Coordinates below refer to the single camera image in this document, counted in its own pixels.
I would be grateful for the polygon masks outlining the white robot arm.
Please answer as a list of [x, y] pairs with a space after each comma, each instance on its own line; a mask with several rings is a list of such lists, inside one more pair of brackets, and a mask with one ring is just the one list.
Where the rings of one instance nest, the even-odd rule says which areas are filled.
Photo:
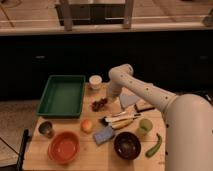
[[165, 171], [213, 171], [213, 106], [195, 94], [177, 95], [133, 77], [130, 64], [108, 72], [106, 96], [125, 87], [162, 114], [166, 127]]

